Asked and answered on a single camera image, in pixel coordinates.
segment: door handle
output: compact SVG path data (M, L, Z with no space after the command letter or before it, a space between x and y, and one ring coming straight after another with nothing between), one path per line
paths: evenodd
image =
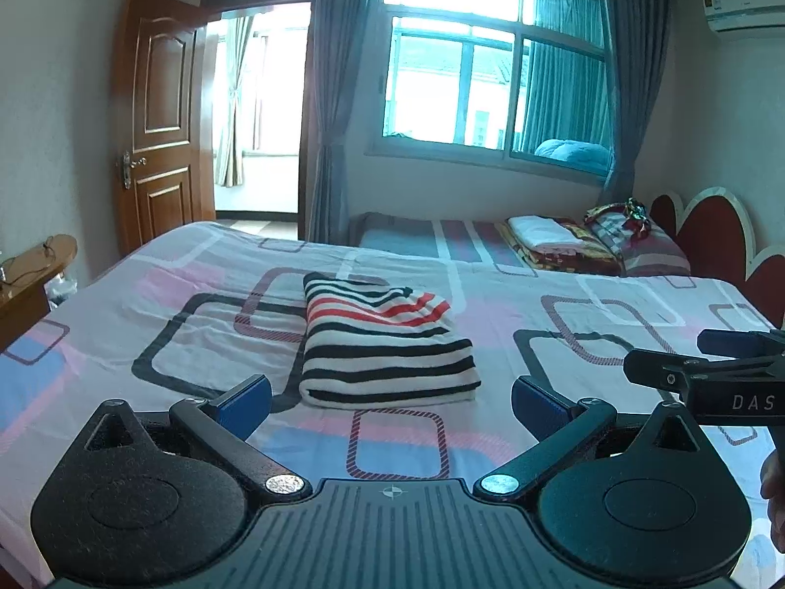
M123 174L123 186L126 188L126 190L131 189L131 170L141 165L147 165L146 157L142 157L136 161L131 161L131 153L128 151L123 153L123 160L120 162L120 168Z

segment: bed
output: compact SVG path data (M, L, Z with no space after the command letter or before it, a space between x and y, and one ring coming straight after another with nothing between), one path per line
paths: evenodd
M474 344L483 379L476 400L381 411L303 404L302 279L312 270L448 299L458 331ZM463 478L471 485L535 444L510 410L518 376L572 400L599 397L619 411L648 413L668 395L629 384L621 370L625 353L632 347L696 353L697 334L707 327L771 324L737 287L718 279L569 275L268 240L219 224L179 228L125 259L0 355L2 564L16 565L14 575L28 586L30 579L51 579L30 534L30 507L106 399L124 398L137 411L165 410L266 374L275 394L272 415L249 442L306 478ZM766 588L785 573L759 498L760 464L772 450L768 432L709 427L706 433L754 516L734 577L745 588Z
M352 245L359 248L466 263L527 266L505 224L367 213L356 220L352 231Z

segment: hand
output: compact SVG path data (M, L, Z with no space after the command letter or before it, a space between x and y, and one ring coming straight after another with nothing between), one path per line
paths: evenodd
M760 468L760 495L768 500L768 519L772 521L772 543L785 554L785 476L774 450Z

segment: gray curtain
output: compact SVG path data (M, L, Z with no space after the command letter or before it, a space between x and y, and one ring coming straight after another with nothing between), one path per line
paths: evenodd
M253 16L229 20L226 31L227 116L221 130L221 144L215 159L215 184L231 188L242 186L242 146L238 134L240 81L245 62Z
M535 24L602 46L596 0L535 0ZM534 153L547 139L610 147L602 61L533 42L528 76L523 152Z
M313 91L319 147L309 239L348 242L344 137L372 0L315 0Z
M657 100L674 0L601 0L607 15L608 97L614 139L600 204L633 194L635 160Z

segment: plastic bag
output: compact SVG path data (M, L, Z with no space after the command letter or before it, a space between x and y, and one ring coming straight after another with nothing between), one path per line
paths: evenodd
M44 291L46 291L50 307L54 310L76 294L76 279L68 279L64 273L60 273L44 286Z

